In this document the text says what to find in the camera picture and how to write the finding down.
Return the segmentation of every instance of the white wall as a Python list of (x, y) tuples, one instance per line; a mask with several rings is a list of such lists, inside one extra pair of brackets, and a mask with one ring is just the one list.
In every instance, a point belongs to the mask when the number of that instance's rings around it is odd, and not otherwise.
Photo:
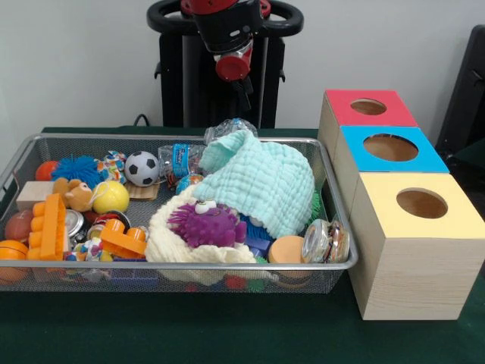
[[(2, 150), (46, 125), (160, 123), (154, 1), (0, 0)], [(317, 127), (326, 87), (391, 88), (436, 139), (483, 0), (292, 3), (305, 29), (286, 40), (278, 127)]]

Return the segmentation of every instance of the orange plastic block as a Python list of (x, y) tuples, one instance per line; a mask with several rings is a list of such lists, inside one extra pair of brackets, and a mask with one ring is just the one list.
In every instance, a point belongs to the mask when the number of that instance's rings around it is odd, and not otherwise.
[(103, 250), (125, 259), (145, 258), (145, 232), (137, 227), (131, 228), (126, 234), (124, 224), (119, 220), (109, 220), (101, 232)]
[(29, 260), (62, 260), (66, 237), (66, 208), (61, 195), (47, 196), (33, 207), (29, 236)]

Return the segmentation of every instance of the wooden cube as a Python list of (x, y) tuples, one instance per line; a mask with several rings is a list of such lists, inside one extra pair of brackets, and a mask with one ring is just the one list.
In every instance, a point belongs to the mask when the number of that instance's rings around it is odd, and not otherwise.
[(450, 174), (361, 173), (350, 270), (364, 320), (454, 320), (485, 259), (485, 224)]
[(341, 126), (417, 127), (396, 91), (328, 89), (321, 110), (318, 140), (333, 161)]
[(53, 188), (54, 182), (51, 181), (26, 182), (16, 200), (18, 211), (31, 210), (36, 203), (45, 201)]
[(347, 214), (359, 172), (449, 172), (418, 127), (341, 127), (333, 169)]

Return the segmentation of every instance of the black cable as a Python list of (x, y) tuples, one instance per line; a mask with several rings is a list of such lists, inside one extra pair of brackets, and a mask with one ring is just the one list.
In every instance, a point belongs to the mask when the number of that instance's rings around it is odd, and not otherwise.
[(145, 121), (145, 124), (146, 124), (146, 126), (147, 126), (147, 127), (149, 127), (149, 126), (150, 126), (150, 121), (149, 121), (149, 119), (146, 117), (146, 115), (145, 115), (145, 114), (140, 114), (140, 115), (138, 115), (138, 116), (136, 117), (135, 122), (133, 123), (133, 126), (134, 126), (134, 127), (137, 127), (137, 126), (138, 126), (138, 123), (139, 123), (140, 119), (143, 119), (143, 120)]

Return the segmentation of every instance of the cream knitted fabric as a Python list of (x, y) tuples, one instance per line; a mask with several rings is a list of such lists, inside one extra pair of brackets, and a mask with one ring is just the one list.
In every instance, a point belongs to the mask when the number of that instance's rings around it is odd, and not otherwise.
[[(195, 249), (187, 246), (185, 241), (169, 229), (167, 220), (180, 206), (195, 204), (191, 186), (180, 195), (174, 196), (153, 216), (149, 227), (149, 240), (145, 250), (146, 260), (164, 263), (256, 263), (255, 257), (245, 244), (236, 243), (234, 248), (219, 248), (203, 245)], [(276, 276), (268, 271), (196, 271), (196, 270), (160, 270), (163, 276), (172, 281), (197, 282), (206, 286), (221, 281), (224, 275), (237, 275), (247, 279), (271, 279)]]
[(212, 174), (194, 197), (258, 219), (274, 238), (299, 234), (311, 217), (313, 172), (290, 146), (262, 143), (240, 130), (210, 143), (199, 165)]

